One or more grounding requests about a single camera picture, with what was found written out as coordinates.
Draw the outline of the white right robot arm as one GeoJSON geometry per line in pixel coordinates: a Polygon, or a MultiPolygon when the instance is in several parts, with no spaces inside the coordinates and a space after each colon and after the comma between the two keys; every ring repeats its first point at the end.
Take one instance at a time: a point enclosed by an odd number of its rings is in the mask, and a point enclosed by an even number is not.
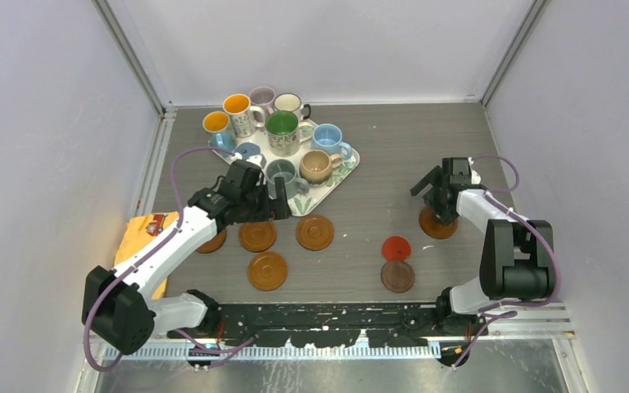
{"type": "Polygon", "coordinates": [[[468,315],[502,305],[548,305],[560,289],[551,224],[497,201],[474,162],[472,157],[447,157],[410,189],[412,196],[423,196],[419,224],[429,237],[450,237],[460,219],[484,236],[478,276],[437,297],[435,324],[446,335],[465,328],[468,315]]]}

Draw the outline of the lilac mug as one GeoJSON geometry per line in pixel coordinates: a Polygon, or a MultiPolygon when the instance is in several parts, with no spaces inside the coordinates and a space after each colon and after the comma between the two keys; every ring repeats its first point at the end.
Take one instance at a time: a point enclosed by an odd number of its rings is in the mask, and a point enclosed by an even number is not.
{"type": "Polygon", "coordinates": [[[276,92],[273,88],[268,86],[254,88],[250,91],[248,97],[253,105],[262,108],[269,115],[274,112],[276,92]]]}

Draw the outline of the aluminium front rail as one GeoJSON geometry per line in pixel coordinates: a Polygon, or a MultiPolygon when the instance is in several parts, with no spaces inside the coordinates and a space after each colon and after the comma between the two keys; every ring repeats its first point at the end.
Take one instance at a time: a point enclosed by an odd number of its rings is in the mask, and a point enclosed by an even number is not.
{"type": "MultiPolygon", "coordinates": [[[[319,359],[450,359],[458,355],[472,339],[483,340],[530,340],[530,339],[571,339],[574,336],[572,324],[563,305],[551,305],[545,308],[519,308],[513,311],[515,316],[497,320],[489,320],[497,315],[510,312],[510,308],[494,309],[485,317],[477,333],[467,339],[462,337],[428,337],[422,346],[373,348],[367,339],[361,337],[353,346],[316,348],[307,345],[296,348],[290,343],[281,347],[255,346],[252,339],[243,343],[247,347],[241,349],[235,360],[319,360],[319,359]]],[[[221,348],[221,358],[236,346],[229,346],[220,339],[195,339],[187,341],[178,333],[170,332],[165,336],[151,339],[135,353],[129,355],[130,360],[187,360],[215,362],[217,355],[209,355],[201,351],[195,344],[202,343],[208,348],[221,348]]]]}

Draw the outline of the grey ceramic mug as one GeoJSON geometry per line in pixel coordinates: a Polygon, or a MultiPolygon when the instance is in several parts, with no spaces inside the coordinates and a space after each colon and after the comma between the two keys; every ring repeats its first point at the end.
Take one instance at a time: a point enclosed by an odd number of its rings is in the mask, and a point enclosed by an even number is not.
{"type": "Polygon", "coordinates": [[[298,194],[305,195],[310,190],[308,182],[299,176],[296,166],[289,160],[277,159],[270,161],[265,167],[265,177],[269,196],[277,197],[275,179],[282,178],[288,199],[298,194]]]}

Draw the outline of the brown wooden ringed coaster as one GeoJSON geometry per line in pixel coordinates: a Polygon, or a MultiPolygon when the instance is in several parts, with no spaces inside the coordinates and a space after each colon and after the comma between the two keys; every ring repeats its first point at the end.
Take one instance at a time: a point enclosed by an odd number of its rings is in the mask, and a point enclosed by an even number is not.
{"type": "Polygon", "coordinates": [[[322,215],[308,215],[296,226],[296,239],[307,250],[321,251],[327,248],[334,238],[333,223],[322,215]]]}

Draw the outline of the light blue mug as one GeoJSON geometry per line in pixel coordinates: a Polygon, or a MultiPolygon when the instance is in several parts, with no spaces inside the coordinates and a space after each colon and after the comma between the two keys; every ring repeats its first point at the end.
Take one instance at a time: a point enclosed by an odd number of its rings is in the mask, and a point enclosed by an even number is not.
{"type": "Polygon", "coordinates": [[[310,149],[325,151],[330,156],[340,155],[344,160],[353,156],[350,144],[343,141],[342,130],[335,124],[319,124],[310,139],[310,149]]]}

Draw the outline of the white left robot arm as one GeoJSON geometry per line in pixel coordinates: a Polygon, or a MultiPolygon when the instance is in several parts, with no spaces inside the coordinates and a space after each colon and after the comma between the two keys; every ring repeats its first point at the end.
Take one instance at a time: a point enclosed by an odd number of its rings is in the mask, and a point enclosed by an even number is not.
{"type": "Polygon", "coordinates": [[[196,192],[179,217],[147,246],[113,269],[95,267],[86,277],[82,321],[84,338],[95,333],[122,355],[149,338],[180,328],[208,338],[219,317],[197,291],[154,299],[160,284],[200,246],[232,224],[287,219],[285,180],[267,184],[264,170],[236,160],[214,187],[196,192]]]}

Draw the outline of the beige speckled ceramic mug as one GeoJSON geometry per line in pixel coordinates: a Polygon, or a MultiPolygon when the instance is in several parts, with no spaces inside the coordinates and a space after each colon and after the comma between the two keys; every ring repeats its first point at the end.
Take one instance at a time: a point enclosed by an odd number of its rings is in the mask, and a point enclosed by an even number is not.
{"type": "Polygon", "coordinates": [[[299,175],[310,186],[324,185],[332,176],[333,171],[343,163],[340,155],[330,156],[325,151],[308,151],[300,160],[299,175]]]}

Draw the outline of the dark walnut wooden coaster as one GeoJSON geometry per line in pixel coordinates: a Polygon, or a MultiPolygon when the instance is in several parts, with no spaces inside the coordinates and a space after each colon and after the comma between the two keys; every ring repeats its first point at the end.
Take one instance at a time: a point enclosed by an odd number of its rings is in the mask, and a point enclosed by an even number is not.
{"type": "Polygon", "coordinates": [[[388,261],[380,273],[383,286],[395,293],[410,290],[415,283],[415,272],[405,261],[388,261]]]}

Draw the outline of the red round coaster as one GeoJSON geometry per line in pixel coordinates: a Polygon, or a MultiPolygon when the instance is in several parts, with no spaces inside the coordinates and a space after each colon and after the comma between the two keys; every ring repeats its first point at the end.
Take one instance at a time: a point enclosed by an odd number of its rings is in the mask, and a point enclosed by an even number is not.
{"type": "Polygon", "coordinates": [[[382,257],[387,262],[405,261],[412,253],[409,241],[402,236],[390,236],[381,247],[382,257]]]}

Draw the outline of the orange interior blue mug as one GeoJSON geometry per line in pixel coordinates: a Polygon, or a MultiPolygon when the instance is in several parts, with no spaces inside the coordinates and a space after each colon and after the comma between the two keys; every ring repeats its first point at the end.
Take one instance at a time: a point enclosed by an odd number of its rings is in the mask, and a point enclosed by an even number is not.
{"type": "Polygon", "coordinates": [[[223,111],[213,111],[202,121],[203,129],[209,134],[209,145],[226,151],[237,147],[236,134],[229,116],[223,111]]]}

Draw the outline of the leaf pattern serving tray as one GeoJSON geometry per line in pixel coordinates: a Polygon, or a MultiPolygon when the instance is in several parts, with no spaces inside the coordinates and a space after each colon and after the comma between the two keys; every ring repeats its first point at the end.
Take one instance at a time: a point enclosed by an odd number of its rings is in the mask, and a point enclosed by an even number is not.
{"type": "Polygon", "coordinates": [[[290,146],[294,151],[291,156],[276,155],[274,147],[281,147],[284,140],[265,130],[229,142],[234,148],[232,155],[216,154],[227,163],[244,159],[260,166],[272,193],[276,178],[283,177],[291,212],[301,217],[310,214],[351,174],[360,163],[360,155],[334,124],[305,120],[295,135],[300,139],[290,146]]]}

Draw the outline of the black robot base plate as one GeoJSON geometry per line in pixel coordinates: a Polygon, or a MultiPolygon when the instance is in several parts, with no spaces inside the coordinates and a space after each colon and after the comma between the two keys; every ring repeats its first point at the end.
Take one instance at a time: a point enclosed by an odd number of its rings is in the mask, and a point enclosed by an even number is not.
{"type": "Polygon", "coordinates": [[[482,320],[448,314],[433,303],[283,303],[212,306],[201,324],[185,332],[195,339],[220,339],[237,346],[350,347],[361,337],[373,348],[422,346],[428,337],[477,333],[482,320]]]}

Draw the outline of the blue round coaster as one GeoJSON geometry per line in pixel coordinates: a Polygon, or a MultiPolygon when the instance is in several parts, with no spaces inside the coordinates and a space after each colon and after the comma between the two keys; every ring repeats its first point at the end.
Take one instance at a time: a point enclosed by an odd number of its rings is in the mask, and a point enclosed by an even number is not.
{"type": "Polygon", "coordinates": [[[252,156],[260,155],[261,149],[253,142],[243,142],[236,146],[234,153],[237,158],[246,160],[252,156]]]}

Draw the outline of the yellow printed cloth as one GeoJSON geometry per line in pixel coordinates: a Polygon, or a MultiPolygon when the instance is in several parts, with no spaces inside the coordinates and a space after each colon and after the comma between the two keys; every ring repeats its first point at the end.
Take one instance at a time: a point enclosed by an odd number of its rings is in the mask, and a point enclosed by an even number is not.
{"type": "Polygon", "coordinates": [[[126,224],[124,236],[115,253],[114,266],[125,262],[128,258],[147,246],[159,234],[164,232],[179,217],[177,211],[154,213],[133,217],[126,224]]]}

